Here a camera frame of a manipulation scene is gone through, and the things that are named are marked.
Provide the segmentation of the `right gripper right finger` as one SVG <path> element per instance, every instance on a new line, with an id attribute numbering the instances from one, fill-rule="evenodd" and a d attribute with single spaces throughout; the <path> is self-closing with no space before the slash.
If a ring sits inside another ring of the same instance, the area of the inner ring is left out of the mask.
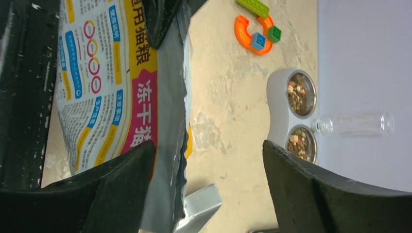
<path id="1" fill-rule="evenodd" d="M 263 163 L 282 233 L 409 233 L 412 195 L 352 180 L 272 141 Z"/>

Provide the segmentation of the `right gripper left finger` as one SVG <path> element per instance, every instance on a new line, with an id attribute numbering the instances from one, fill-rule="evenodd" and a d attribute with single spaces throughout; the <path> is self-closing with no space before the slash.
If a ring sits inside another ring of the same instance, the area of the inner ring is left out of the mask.
<path id="1" fill-rule="evenodd" d="M 156 147 L 130 151 L 44 188 L 0 191 L 3 233 L 136 233 Z"/>

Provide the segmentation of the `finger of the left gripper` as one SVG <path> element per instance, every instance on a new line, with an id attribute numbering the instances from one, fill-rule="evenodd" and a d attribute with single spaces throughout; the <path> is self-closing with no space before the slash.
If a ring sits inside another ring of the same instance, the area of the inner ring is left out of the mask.
<path id="1" fill-rule="evenodd" d="M 159 49 L 182 0 L 142 0 L 149 45 Z"/>

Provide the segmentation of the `metal food scoop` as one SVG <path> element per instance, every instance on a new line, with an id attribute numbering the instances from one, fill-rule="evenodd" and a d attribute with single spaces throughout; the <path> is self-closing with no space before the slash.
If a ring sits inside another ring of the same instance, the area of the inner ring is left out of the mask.
<path id="1" fill-rule="evenodd" d="M 216 184 L 210 184 L 184 198 L 185 217 L 176 225 L 175 233 L 199 233 L 222 206 Z"/>

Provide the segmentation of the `pet food bag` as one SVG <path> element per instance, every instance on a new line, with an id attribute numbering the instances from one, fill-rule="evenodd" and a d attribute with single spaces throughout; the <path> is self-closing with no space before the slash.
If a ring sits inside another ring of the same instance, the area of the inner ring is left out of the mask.
<path id="1" fill-rule="evenodd" d="M 184 215 L 190 18 L 183 0 L 154 49 L 141 0 L 60 2 L 55 90 L 70 173 L 152 141 L 141 229 L 154 233 L 173 232 Z"/>

